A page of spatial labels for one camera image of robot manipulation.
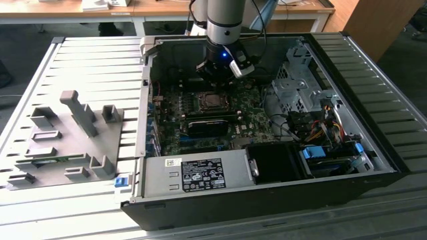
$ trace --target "gray floor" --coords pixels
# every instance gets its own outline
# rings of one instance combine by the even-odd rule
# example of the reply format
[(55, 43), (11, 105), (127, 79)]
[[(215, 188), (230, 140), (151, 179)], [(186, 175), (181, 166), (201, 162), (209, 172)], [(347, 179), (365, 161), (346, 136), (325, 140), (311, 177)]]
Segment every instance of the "gray floor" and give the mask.
[[(116, 23), (126, 36), (135, 35), (134, 24)], [(163, 35), (157, 23), (146, 25), (149, 35)], [(185, 32), (186, 23), (171, 23), (177, 33)], [(22, 95), (32, 79), (42, 58), (54, 37), (96, 37), (98, 23), (46, 24), (46, 33), (38, 33), (35, 25), (0, 25), (0, 59), (15, 81), (0, 88), (2, 95)], [(413, 29), (402, 32), (379, 61), (379, 66), (413, 100), (421, 111), (427, 114), (427, 42), (411, 40)], [(19, 97), (0, 97), (0, 132), (8, 122)]]

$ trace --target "barcode sticker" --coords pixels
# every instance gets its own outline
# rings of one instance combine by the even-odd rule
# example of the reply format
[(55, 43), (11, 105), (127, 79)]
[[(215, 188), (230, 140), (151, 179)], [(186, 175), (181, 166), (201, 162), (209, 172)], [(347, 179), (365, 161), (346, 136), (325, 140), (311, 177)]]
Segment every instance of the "barcode sticker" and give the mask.
[(169, 158), (165, 160), (165, 166), (166, 167), (175, 167), (182, 165), (182, 158)]
[(131, 15), (130, 12), (112, 12), (111, 15)]

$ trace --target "red wire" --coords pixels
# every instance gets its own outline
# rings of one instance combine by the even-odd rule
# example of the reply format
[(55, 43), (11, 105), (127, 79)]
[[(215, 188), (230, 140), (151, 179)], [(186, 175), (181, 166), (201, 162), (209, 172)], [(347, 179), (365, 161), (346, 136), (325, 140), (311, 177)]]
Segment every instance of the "red wire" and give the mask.
[(321, 121), (319, 120), (314, 121), (314, 123), (311, 125), (311, 134), (314, 134), (315, 125), (317, 125), (318, 122), (321, 122)]
[(339, 125), (339, 134), (341, 134), (341, 139), (345, 139), (345, 129), (343, 129), (343, 126), (342, 125)]

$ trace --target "motherboard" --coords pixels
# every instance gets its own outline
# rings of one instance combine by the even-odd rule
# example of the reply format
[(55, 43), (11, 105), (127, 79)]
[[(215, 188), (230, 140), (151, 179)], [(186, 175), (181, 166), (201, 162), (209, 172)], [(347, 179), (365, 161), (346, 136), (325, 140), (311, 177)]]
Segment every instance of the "motherboard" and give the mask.
[(263, 109), (267, 89), (254, 79), (235, 79), (222, 90), (198, 80), (163, 89), (154, 97), (163, 156), (238, 150), (278, 140)]

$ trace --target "wooden desk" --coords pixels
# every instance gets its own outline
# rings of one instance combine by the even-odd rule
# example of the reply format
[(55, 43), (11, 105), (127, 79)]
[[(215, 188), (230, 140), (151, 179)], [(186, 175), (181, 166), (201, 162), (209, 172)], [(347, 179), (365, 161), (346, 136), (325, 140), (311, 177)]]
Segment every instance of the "wooden desk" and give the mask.
[[(145, 36), (145, 22), (186, 21), (189, 2), (174, 0), (134, 0), (134, 23), (136, 35)], [(277, 7), (269, 32), (322, 32), (334, 8), (326, 8), (318, 0), (305, 0), (298, 6)]]
[[(305, 3), (277, 7), (269, 32), (322, 32), (335, 10), (323, 7), (318, 0)], [(82, 0), (0, 0), (0, 24), (134, 22), (140, 37), (146, 35), (145, 22), (186, 21), (187, 17), (189, 2), (183, 0), (132, 0), (128, 7), (90, 12), (82, 12)]]
[(134, 7), (131, 1), (128, 7), (83, 12), (82, 0), (0, 0), (0, 24), (131, 22)]
[(378, 61), (398, 38), (423, 0), (330, 0), (335, 5), (325, 32), (346, 31)]

